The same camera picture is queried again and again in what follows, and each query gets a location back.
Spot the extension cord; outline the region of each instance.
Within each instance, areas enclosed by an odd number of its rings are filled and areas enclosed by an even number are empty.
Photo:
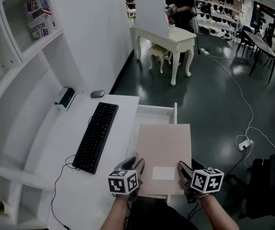
[[[243,93],[242,93],[242,89],[241,89],[241,87],[239,86],[239,84],[238,84],[238,83],[235,81],[235,79],[228,73],[228,71],[223,67],[223,65],[220,64],[215,58],[230,59],[230,60],[238,61],[238,62],[242,62],[242,63],[243,63],[243,62],[246,62],[246,61],[249,60],[249,59],[247,59],[247,60],[245,60],[245,61],[239,61],[239,60],[235,60],[235,59],[231,59],[231,58],[226,58],[226,57],[215,57],[215,56],[211,56],[211,55],[209,54],[209,52],[206,51],[204,48],[201,48],[201,52],[202,52],[203,54],[207,55],[209,58],[215,60],[215,61],[222,67],[222,69],[224,69],[224,71],[227,73],[227,75],[228,75],[228,76],[236,83],[236,85],[238,86],[238,88],[239,88],[239,90],[240,90],[240,92],[241,92],[241,96],[242,96],[243,101],[246,103],[246,105],[247,105],[247,106],[250,108],[250,110],[251,110],[251,120],[250,120],[250,122],[248,123],[248,127],[247,127],[247,129],[245,130],[245,134],[244,134],[244,135],[237,136],[237,137],[235,138],[235,141],[234,141],[235,147],[236,147],[238,150],[240,150],[240,151],[246,150],[247,145],[248,145],[248,146],[251,145],[251,150],[250,150],[249,154],[247,155],[247,157],[246,157],[245,160],[244,160],[245,166],[246,166],[247,168],[249,168],[249,167],[246,165],[246,160],[247,160],[247,158],[249,157],[249,155],[251,154],[252,148],[253,148],[253,146],[254,146],[254,141],[250,140],[250,139],[248,138],[248,136],[247,136],[247,132],[249,131],[249,129],[252,128],[252,129],[255,129],[255,130],[259,131],[259,132],[268,140],[268,142],[269,142],[274,148],[275,148],[275,145],[269,140],[269,138],[268,138],[265,134],[263,134],[263,132],[262,132],[261,130],[259,130],[259,129],[257,129],[257,128],[254,128],[254,127],[252,127],[252,126],[250,126],[250,125],[251,125],[251,122],[252,122],[252,120],[253,120],[253,111],[252,111],[251,106],[250,106],[250,105],[248,104],[248,102],[245,100],[245,98],[244,98],[244,96],[243,96]],[[238,137],[246,137],[246,141],[240,143],[241,147],[237,145],[237,138],[238,138]]]
[[[204,48],[201,48],[200,49],[201,50],[201,52],[203,53],[203,54],[205,54],[205,55],[209,55],[210,53],[208,52],[208,51],[206,51]]]
[[[239,149],[239,151],[243,151],[244,149],[247,149],[252,144],[253,144],[253,140],[247,139],[247,140],[243,141],[242,143],[240,143],[237,146],[237,149]]]

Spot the black table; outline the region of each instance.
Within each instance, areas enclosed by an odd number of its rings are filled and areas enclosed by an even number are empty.
[[[260,56],[261,52],[264,52],[269,57],[271,57],[272,59],[274,59],[271,75],[270,75],[270,78],[269,78],[268,83],[267,83],[267,84],[269,84],[270,80],[272,78],[274,67],[275,67],[275,53],[272,51],[272,49],[270,48],[270,46],[268,46],[267,43],[262,40],[262,38],[260,38],[259,36],[255,35],[253,33],[250,33],[250,32],[247,32],[247,31],[244,31],[244,32],[247,34],[247,36],[250,38],[250,40],[253,41],[253,43],[257,45],[257,55],[255,57],[255,61],[253,63],[253,66],[252,66],[252,69],[251,69],[251,72],[250,72],[249,76],[252,74],[254,68],[256,67],[256,64],[258,62],[258,59],[259,59],[259,56]]]

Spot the black keyboard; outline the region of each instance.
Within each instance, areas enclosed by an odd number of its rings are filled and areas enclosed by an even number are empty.
[[[72,163],[75,168],[96,173],[117,110],[118,105],[99,102]]]

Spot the cardboard sheet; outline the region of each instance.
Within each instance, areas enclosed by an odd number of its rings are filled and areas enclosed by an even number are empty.
[[[142,124],[136,151],[139,158],[145,159],[141,195],[183,194],[177,164],[183,161],[191,166],[190,125]]]

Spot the desk drawer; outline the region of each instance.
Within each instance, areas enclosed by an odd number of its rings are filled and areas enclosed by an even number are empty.
[[[126,158],[135,155],[139,124],[176,124],[177,103],[174,107],[138,105]]]

